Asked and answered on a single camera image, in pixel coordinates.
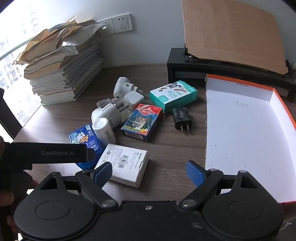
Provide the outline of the person's left hand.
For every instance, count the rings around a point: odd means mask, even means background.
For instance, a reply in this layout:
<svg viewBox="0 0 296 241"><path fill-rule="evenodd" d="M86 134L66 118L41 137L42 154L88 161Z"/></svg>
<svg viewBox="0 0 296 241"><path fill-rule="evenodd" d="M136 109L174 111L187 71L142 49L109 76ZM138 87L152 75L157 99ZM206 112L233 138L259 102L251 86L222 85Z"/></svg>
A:
<svg viewBox="0 0 296 241"><path fill-rule="evenodd" d="M5 144L4 144L3 138L0 137L0 139L1 139L1 157L2 157L5 149ZM30 185L30 189L34 189L38 185L39 183L33 179ZM11 205L13 201L14 201L14 195L10 191L1 190L1 206ZM11 215L6 215L6 222L13 233L19 233L18 227L16 226L15 221Z"/></svg>

